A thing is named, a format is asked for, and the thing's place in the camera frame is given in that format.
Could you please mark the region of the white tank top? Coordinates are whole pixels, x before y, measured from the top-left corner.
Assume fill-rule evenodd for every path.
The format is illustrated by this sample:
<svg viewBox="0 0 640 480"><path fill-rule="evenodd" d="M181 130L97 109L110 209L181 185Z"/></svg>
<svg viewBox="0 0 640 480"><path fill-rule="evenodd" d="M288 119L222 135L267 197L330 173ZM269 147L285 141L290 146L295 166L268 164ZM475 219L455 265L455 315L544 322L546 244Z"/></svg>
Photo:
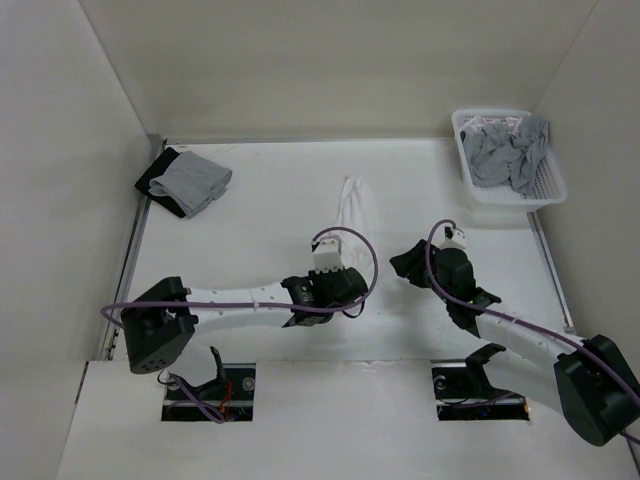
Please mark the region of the white tank top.
<svg viewBox="0 0 640 480"><path fill-rule="evenodd" d="M345 177L334 225L359 232L377 250L380 228L376 198L362 176ZM339 231L337 235L344 265L356 268L363 276L371 276L373 260L365 243L348 232Z"/></svg>

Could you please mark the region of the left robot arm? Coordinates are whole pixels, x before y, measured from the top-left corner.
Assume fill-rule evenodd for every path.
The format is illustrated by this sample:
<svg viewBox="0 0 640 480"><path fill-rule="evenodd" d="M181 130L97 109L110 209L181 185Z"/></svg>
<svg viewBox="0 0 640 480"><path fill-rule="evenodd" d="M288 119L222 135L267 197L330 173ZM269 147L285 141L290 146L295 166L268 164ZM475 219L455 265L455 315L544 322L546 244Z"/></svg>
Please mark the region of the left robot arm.
<svg viewBox="0 0 640 480"><path fill-rule="evenodd" d="M213 333L245 327L312 327L351 310L368 294L354 268L291 276L238 290L190 289L167 277L121 311L129 370L135 375L167 371L197 394L214 398L224 387Z"/></svg>

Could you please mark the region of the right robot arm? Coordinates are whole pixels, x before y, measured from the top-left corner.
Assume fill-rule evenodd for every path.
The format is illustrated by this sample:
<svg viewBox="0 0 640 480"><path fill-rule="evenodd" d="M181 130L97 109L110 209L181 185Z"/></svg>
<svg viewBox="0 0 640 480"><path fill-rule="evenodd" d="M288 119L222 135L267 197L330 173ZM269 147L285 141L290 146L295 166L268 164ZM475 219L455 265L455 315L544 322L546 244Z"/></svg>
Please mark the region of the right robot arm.
<svg viewBox="0 0 640 480"><path fill-rule="evenodd" d="M484 341L469 355L464 384L529 397L561 414L587 443L603 446L639 419L639 382L609 338L544 332L500 308L500 297L479 287L459 248L419 241L390 260L397 276L431 290L461 330Z"/></svg>

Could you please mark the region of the crumpled grey tank top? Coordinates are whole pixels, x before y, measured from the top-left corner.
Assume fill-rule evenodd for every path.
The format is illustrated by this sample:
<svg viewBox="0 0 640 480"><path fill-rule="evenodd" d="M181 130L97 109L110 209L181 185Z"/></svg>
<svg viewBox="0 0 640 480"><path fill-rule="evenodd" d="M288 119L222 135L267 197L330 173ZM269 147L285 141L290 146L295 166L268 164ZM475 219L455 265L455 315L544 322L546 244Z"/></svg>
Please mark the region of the crumpled grey tank top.
<svg viewBox="0 0 640 480"><path fill-rule="evenodd" d="M510 186L521 195L534 192L537 171L546 159L550 122L539 115L523 118L515 135L495 125L476 130L474 117L462 126L460 138L474 185Z"/></svg>

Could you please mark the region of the pale pink tank top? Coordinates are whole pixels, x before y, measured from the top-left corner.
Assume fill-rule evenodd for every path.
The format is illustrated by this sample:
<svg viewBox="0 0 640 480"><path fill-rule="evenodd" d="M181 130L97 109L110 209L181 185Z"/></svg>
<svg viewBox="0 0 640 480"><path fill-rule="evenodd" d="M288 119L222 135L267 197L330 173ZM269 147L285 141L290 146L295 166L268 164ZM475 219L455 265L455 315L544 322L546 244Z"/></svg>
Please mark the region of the pale pink tank top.
<svg viewBox="0 0 640 480"><path fill-rule="evenodd" d="M488 125L495 125L504 128L509 134L515 135L523 122L522 116L475 116L474 125L476 130L480 130Z"/></svg>

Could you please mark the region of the folded grey tank top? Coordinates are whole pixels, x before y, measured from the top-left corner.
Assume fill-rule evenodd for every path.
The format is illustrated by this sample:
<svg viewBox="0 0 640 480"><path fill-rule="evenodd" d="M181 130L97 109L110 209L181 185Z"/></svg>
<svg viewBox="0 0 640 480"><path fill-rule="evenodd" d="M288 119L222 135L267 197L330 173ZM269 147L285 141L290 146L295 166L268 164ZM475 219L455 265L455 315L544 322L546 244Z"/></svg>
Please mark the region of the folded grey tank top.
<svg viewBox="0 0 640 480"><path fill-rule="evenodd" d="M193 152L184 152L162 175L150 180L149 192L175 201L191 219L226 193L232 175L233 171L227 167Z"/></svg>

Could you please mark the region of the folded black tank top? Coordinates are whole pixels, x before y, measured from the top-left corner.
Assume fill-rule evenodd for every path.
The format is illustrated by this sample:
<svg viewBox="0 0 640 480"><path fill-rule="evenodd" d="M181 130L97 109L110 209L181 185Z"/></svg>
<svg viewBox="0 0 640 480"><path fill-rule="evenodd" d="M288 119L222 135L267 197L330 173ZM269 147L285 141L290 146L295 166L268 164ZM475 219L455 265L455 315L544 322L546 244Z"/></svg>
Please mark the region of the folded black tank top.
<svg viewBox="0 0 640 480"><path fill-rule="evenodd" d="M134 188L149 200L163 207L165 210L173 214L179 219L186 217L184 211L179 207L178 203L167 196L159 196L151 192L150 182L162 176L168 167L179 156L179 153L173 148L167 147L163 152L151 163L147 170L135 182Z"/></svg>

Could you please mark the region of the white front cover board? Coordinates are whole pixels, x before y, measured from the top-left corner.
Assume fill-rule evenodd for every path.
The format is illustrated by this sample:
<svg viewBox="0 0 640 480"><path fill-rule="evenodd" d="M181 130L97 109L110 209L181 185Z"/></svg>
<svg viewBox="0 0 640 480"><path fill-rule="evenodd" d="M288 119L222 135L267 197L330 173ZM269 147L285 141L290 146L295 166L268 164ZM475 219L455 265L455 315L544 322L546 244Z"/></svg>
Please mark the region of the white front cover board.
<svg viewBox="0 0 640 480"><path fill-rule="evenodd" d="M440 421L419 362L264 362L249 422L165 422L153 377L89 366L62 479L634 479L627 443L598 448L555 412Z"/></svg>

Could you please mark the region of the white plastic basket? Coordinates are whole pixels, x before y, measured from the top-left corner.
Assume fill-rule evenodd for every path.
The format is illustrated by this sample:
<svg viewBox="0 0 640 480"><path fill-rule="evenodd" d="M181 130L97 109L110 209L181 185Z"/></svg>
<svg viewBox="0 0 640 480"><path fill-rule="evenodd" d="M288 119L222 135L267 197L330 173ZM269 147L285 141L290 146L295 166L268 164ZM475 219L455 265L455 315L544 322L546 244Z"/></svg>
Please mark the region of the white plastic basket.
<svg viewBox="0 0 640 480"><path fill-rule="evenodd" d="M510 186L480 188L472 183L468 164L464 155L460 131L462 126L475 116L529 116L528 111L498 108L476 108L456 110L451 115L454 136L460 158L465 195L471 209L482 213L518 214L537 211L545 206L562 203L567 198L567 189L553 156L549 140L546 159L539 167L534 192L521 195Z"/></svg>

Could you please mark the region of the right aluminium table rail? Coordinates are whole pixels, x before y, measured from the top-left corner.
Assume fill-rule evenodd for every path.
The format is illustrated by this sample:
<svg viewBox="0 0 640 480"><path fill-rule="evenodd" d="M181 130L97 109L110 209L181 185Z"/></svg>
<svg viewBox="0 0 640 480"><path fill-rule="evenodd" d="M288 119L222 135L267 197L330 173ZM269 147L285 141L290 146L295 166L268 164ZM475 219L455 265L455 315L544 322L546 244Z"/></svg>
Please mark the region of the right aluminium table rail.
<svg viewBox="0 0 640 480"><path fill-rule="evenodd" d="M543 230L539 215L537 212L529 212L527 214L527 219L534 235L536 245L538 251L543 258L543 262L545 264L545 272L546 275L553 287L553 290L556 294L558 303L560 305L563 321L564 321L564 331L568 334L576 334L575 322L571 315L569 305L567 302L567 298L562 287L558 271L555 265L555 262L552 257L552 253Z"/></svg>

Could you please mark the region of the aluminium table rail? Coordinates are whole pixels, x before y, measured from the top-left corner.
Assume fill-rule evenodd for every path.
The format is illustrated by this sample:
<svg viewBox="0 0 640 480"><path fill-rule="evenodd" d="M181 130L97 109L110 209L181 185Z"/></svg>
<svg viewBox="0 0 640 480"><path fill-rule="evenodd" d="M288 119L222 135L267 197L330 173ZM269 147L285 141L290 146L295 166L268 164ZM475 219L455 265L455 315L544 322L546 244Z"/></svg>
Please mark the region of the aluminium table rail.
<svg viewBox="0 0 640 480"><path fill-rule="evenodd" d="M118 272L115 292L108 300L108 304L120 302L127 297L148 216L150 200L136 188L134 188L133 191L136 200L135 214L126 236L125 249L120 262L121 267ZM99 344L97 353L98 360L109 361L113 359L118 336L119 328L107 320L104 334Z"/></svg>
<svg viewBox="0 0 640 480"><path fill-rule="evenodd" d="M543 258L543 262L545 264L545 272L546 275L553 287L553 290L556 294L558 303L560 305L563 321L564 321L564 331L568 334L576 334L575 322L571 315L569 305L567 302L567 298L562 287L558 271L555 265L555 262L552 257L552 253L543 230L539 215L537 212L529 212L527 214L527 219L534 235L536 245L538 251Z"/></svg>

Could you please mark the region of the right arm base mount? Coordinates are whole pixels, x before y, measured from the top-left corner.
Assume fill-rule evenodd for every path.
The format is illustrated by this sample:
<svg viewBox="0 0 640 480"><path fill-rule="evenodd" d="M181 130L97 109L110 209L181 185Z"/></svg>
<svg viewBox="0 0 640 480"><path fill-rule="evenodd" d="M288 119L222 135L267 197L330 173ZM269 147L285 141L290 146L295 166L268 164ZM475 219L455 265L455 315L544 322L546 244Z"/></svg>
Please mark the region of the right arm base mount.
<svg viewBox="0 0 640 480"><path fill-rule="evenodd" d="M505 351L489 343L464 360L431 365L436 414L440 421L528 421L526 399L492 386L484 367Z"/></svg>

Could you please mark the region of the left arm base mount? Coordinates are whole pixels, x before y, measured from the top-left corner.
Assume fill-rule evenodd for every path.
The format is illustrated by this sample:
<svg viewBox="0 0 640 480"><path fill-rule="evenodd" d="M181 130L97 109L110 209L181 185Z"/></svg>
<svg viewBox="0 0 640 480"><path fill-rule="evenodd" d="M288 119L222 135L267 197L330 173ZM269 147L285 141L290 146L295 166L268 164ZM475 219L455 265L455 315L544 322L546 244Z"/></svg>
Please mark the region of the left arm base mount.
<svg viewBox="0 0 640 480"><path fill-rule="evenodd" d="M210 347L216 376L199 387L186 381L178 384L166 370L156 381L164 388L163 422L251 422L254 417L256 365L225 363L220 352Z"/></svg>

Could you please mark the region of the left aluminium table rail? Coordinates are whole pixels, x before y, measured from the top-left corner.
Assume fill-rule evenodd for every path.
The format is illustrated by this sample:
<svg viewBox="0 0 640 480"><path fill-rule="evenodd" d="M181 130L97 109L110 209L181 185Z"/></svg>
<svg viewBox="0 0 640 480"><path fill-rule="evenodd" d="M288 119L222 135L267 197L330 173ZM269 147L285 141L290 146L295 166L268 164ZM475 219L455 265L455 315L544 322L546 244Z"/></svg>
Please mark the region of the left aluminium table rail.
<svg viewBox="0 0 640 480"><path fill-rule="evenodd" d="M136 188L134 188L133 191L136 200L135 214L126 236L125 249L120 262L121 267L118 272L115 292L108 300L108 304L120 302L127 297L148 216L150 200ZM99 344L97 353L98 360L109 361L113 359L118 336L119 328L107 320L104 334Z"/></svg>

